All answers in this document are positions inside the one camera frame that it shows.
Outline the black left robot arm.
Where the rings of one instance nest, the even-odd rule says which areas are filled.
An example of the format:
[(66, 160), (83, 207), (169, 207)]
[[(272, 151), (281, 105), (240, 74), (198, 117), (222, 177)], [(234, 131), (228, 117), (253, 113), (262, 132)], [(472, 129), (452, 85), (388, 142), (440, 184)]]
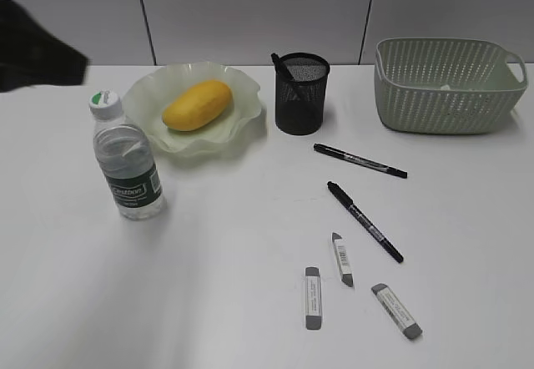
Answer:
[(88, 58), (44, 29), (20, 4), (1, 0), (1, 91), (83, 84)]

